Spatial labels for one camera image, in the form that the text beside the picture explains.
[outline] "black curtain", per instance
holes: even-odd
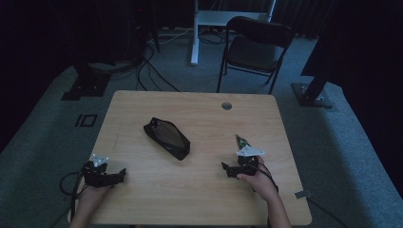
[[[53,78],[71,65],[47,1],[0,1],[0,153]]]
[[[314,76],[314,81],[342,87],[400,196],[402,25],[400,0],[341,0],[302,71],[302,75]]]
[[[317,38],[338,0],[277,0],[272,22],[292,28],[298,36]]]

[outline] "gray carpet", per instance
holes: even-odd
[[[341,89],[331,84],[325,87],[335,105],[332,109],[301,107],[297,103],[291,83],[312,80],[299,74],[315,43],[295,39],[273,92],[303,187],[314,193],[312,200],[349,227],[403,227],[402,198]],[[223,45],[201,43],[197,66],[189,64],[190,45],[191,39],[162,44],[161,53],[155,53],[150,62],[180,91],[215,92]],[[222,81],[221,92],[267,92],[265,78],[247,75],[230,70]],[[65,212],[69,197],[59,190],[59,180],[77,171],[89,158],[113,93],[136,87],[143,90],[135,76],[135,71],[114,74],[104,97],[85,97],[76,102],[61,101],[75,80],[75,70],[70,67],[54,80],[0,155],[0,227],[50,227],[53,223],[54,227],[68,226]],[[151,71],[151,76],[161,90],[173,90],[155,72]],[[141,81],[148,90],[158,90],[147,66],[141,71]],[[80,115],[93,114],[98,115],[94,126],[76,126]],[[73,179],[67,180],[65,187],[72,186]],[[313,222],[309,227],[342,227],[313,204],[310,208]]]

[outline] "hand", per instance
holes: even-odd
[[[111,186],[95,188],[84,186],[83,191],[78,195],[79,204],[70,227],[87,227],[92,214],[106,196],[106,192]]]
[[[80,200],[77,212],[84,213],[86,215],[92,215],[95,210],[101,205],[104,200],[107,190],[111,186],[95,188],[91,186],[85,186],[83,191],[78,196]]]
[[[259,169],[271,175],[269,170],[264,166],[264,161],[261,157],[259,159]],[[259,193],[260,197],[267,203],[268,217],[271,227],[273,228],[291,228],[290,220],[288,219],[287,212],[285,211],[282,200],[278,195],[276,186],[272,181],[258,171],[255,176],[246,174],[238,174],[237,178],[252,185],[253,189]]]
[[[265,171],[267,174],[271,175],[269,170],[264,166],[263,159],[258,156],[259,159],[259,169]],[[239,180],[249,183],[252,188],[260,195],[265,201],[270,201],[278,197],[278,191],[272,181],[258,171],[255,176],[249,176],[246,174],[238,174],[237,178]]]

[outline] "cable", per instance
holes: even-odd
[[[67,191],[65,190],[65,188],[63,187],[63,182],[65,181],[66,178],[68,178],[68,177],[70,177],[70,176],[72,176],[72,175],[78,175],[78,174],[80,174],[80,173],[79,173],[79,172],[72,172],[72,173],[69,173],[69,174],[64,175],[64,176],[60,179],[60,181],[59,181],[59,188],[60,188],[60,191],[62,191],[65,195],[72,196],[73,194],[67,192]]]
[[[151,67],[156,73],[157,75],[164,81],[166,82],[169,86],[171,86],[173,89],[175,89],[176,91],[179,92],[179,90],[172,84],[170,84],[162,75],[161,73],[149,62],[153,55],[154,55],[154,49],[150,46],[150,45],[146,45],[152,52],[151,52],[151,56],[149,58],[144,58],[144,63],[140,66],[139,70],[137,71],[137,84],[136,84],[136,90],[138,87],[138,84],[140,84],[142,86],[142,88],[147,91],[147,88],[143,85],[142,80],[141,80],[141,72],[142,69],[144,68],[145,65],[147,65],[148,67]],[[151,81],[153,82],[153,84],[161,91],[161,88],[156,84],[156,82],[152,79],[151,77],[151,70],[148,70],[148,77],[151,79]]]
[[[208,44],[208,45],[223,45],[223,44],[225,44],[225,38],[224,38],[223,35],[219,34],[216,31],[213,33],[213,35],[218,36],[220,38],[220,40],[219,41],[211,41],[211,40],[201,38],[201,37],[199,37],[199,40],[202,41],[205,44]]]
[[[208,11],[211,11],[211,10],[217,5],[217,2],[218,2],[218,0],[214,1],[214,3],[211,5],[211,7],[210,7],[210,9],[208,9]],[[217,7],[217,9],[215,9],[215,10],[220,10],[220,9],[221,9],[221,3],[222,3],[222,0],[220,0],[220,4],[219,4],[219,6]],[[167,43],[169,43],[169,42],[171,42],[171,41],[173,41],[173,40],[175,40],[175,39],[178,39],[179,37],[185,36],[185,35],[187,34],[187,32],[188,32],[189,30],[193,29],[193,28],[194,28],[194,27],[188,28],[185,32],[180,33],[180,34],[162,34],[162,35],[159,35],[159,36],[158,36],[159,38],[162,38],[162,37],[164,37],[164,36],[174,36],[174,37],[172,37],[171,39],[169,39],[169,40],[167,40],[167,41],[165,41],[165,42],[160,42],[160,45],[167,44]],[[205,32],[205,30],[200,31],[200,32],[199,32],[199,35],[201,35],[201,34],[204,33],[204,32]],[[221,44],[224,44],[225,41],[224,41],[223,36],[220,35],[220,34],[218,34],[217,32],[216,32],[216,35],[221,38],[221,40],[218,41],[218,42],[210,41],[210,40],[207,40],[207,39],[205,39],[205,38],[200,38],[200,37],[199,37],[199,39],[200,39],[203,43],[206,43],[206,44],[211,44],[211,45],[221,45]],[[149,43],[154,44],[154,42],[153,42],[152,40],[153,40],[153,39],[151,38],[150,40],[147,41],[147,43],[148,43],[148,44],[149,44]]]
[[[342,222],[339,218],[337,218],[336,216],[334,216],[332,213],[330,213],[328,210],[326,210],[324,207],[320,206],[319,204],[317,204],[316,202],[314,202],[313,200],[311,200],[310,198],[306,198],[309,202],[311,202],[313,205],[315,205],[317,208],[319,208],[320,210],[322,210],[323,212],[325,212],[326,214],[328,214],[328,216],[332,217],[333,219],[335,219],[338,223],[340,223],[340,225],[342,225],[343,227],[348,228],[348,226]]]
[[[170,85],[173,89],[175,89],[177,92],[180,92],[174,85],[170,84],[168,81],[166,81],[166,79],[160,74],[160,72],[158,72],[158,70],[151,65],[151,63],[145,59],[145,61],[154,69],[154,71],[158,74],[158,76],[160,76],[160,78],[166,82],[168,85]]]
[[[80,180],[81,177],[83,176],[82,170],[84,166],[80,169],[80,172],[77,176],[76,182],[74,184],[73,192],[71,195],[71,202],[70,202],[70,220],[73,220],[74,215],[75,215],[75,200],[77,199],[77,191],[78,191],[78,186],[80,185]]]
[[[53,223],[51,223],[51,225],[49,226],[49,228],[53,228],[56,226],[56,224],[60,221],[60,219],[62,219],[70,210],[70,207],[68,207],[55,221],[53,221]]]
[[[117,66],[110,69],[100,69],[95,66],[90,66],[92,71],[96,74],[115,74],[115,73],[124,73],[124,72],[131,72],[132,70],[136,69],[140,63],[138,61],[131,61],[131,63],[124,65],[124,66]],[[123,78],[112,78],[112,80],[120,80]]]
[[[131,76],[132,74],[134,74],[135,72],[136,72],[136,69],[133,69],[133,71],[127,73],[125,76],[122,76],[120,78],[110,78],[109,81],[118,81],[118,80],[125,79],[125,78]]]
[[[272,181],[272,183],[276,186],[272,176],[269,173],[264,172],[263,170],[261,170],[260,168],[249,164],[249,163],[245,163],[246,165],[250,166],[251,168],[254,168],[258,171],[260,171],[260,173],[262,173],[264,176],[268,177],[270,179],[270,181]],[[262,165],[264,168],[266,168],[267,170],[269,170],[263,163],[260,163],[260,165]],[[317,208],[319,208],[320,210],[322,210],[323,212],[325,212],[326,214],[328,214],[330,217],[332,217],[333,219],[335,219],[338,223],[340,223],[340,225],[342,225],[343,227],[348,228],[348,226],[341,221],[339,218],[337,218],[336,216],[334,216],[331,212],[329,212],[328,210],[326,210],[324,207],[320,206],[319,204],[317,204],[316,202],[314,202],[313,200],[311,200],[310,198],[306,198],[309,202],[311,202],[313,205],[315,205]]]

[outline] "tripod base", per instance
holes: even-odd
[[[325,107],[325,108],[332,108],[334,106],[333,103],[329,101],[324,91],[322,91],[319,94],[319,96],[317,96],[316,99],[307,100],[305,99],[304,93],[306,91],[306,88],[308,87],[308,84],[292,83],[291,86],[293,87],[299,105],[301,106],[313,106],[313,107]]]
[[[102,97],[109,82],[110,74],[96,74],[91,85],[84,86],[83,79],[77,77],[69,92],[65,92],[62,101],[79,101],[81,97]]]

